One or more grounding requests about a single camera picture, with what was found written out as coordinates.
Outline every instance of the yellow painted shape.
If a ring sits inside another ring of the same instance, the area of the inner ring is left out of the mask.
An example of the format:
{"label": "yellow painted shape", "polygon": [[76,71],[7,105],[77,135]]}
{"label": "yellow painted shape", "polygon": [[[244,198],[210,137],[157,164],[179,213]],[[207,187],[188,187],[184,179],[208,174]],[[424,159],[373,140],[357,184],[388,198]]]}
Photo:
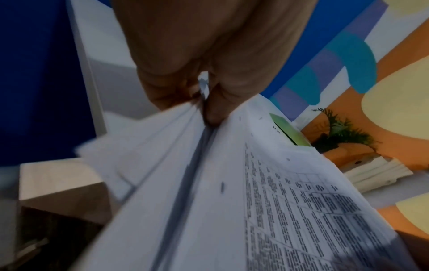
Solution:
{"label": "yellow painted shape", "polygon": [[361,107],[381,128],[429,140],[429,56],[381,80],[365,94]]}
{"label": "yellow painted shape", "polygon": [[416,13],[429,6],[428,0],[383,0],[401,15]]}
{"label": "yellow painted shape", "polygon": [[413,225],[429,234],[429,193],[400,201],[396,206]]}

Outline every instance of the teal painted shape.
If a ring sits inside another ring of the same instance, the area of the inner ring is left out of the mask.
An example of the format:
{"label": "teal painted shape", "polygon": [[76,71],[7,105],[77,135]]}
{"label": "teal painted shape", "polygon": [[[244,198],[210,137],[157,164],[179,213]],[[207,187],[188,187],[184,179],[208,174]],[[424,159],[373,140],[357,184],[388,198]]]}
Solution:
{"label": "teal painted shape", "polygon": [[319,81],[314,71],[307,65],[299,70],[285,85],[310,105],[316,105],[320,102]]}
{"label": "teal painted shape", "polygon": [[376,83],[377,65],[371,48],[358,36],[342,31],[328,45],[343,62],[350,85],[358,93],[367,93]]}
{"label": "teal painted shape", "polygon": [[280,108],[280,104],[278,103],[277,99],[274,98],[273,96],[271,96],[271,98],[269,99],[278,109],[281,110]]}

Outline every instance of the person's hand holding paper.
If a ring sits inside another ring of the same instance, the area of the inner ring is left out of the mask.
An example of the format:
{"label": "person's hand holding paper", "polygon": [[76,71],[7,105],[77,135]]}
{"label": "person's hand holding paper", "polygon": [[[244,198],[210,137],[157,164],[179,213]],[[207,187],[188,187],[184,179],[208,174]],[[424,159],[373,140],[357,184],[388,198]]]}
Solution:
{"label": "person's hand holding paper", "polygon": [[292,52],[316,0],[113,0],[147,96],[160,109],[198,93],[219,124],[263,91]]}

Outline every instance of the purple painted stripe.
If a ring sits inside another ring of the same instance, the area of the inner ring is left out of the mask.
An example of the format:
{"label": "purple painted stripe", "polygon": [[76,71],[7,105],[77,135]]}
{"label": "purple painted stripe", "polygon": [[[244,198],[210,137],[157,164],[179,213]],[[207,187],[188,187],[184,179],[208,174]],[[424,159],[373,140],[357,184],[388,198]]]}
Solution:
{"label": "purple painted stripe", "polygon": [[332,81],[344,66],[341,60],[329,50],[321,50],[307,64],[316,74],[319,81],[320,92]]}
{"label": "purple painted stripe", "polygon": [[281,87],[273,97],[277,99],[280,111],[290,121],[294,121],[308,107],[308,103],[303,98],[286,86]]}
{"label": "purple painted stripe", "polygon": [[381,0],[375,0],[344,30],[365,40],[386,9],[386,3]]}

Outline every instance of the green card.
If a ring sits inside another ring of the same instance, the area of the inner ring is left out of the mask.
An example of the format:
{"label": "green card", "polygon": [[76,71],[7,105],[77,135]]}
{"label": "green card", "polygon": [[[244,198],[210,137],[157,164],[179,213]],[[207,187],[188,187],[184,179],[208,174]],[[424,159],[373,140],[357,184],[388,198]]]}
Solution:
{"label": "green card", "polygon": [[293,127],[285,118],[271,113],[269,115],[277,127],[280,128],[280,130],[282,130],[295,145],[311,147],[307,138],[295,129],[295,127]]}

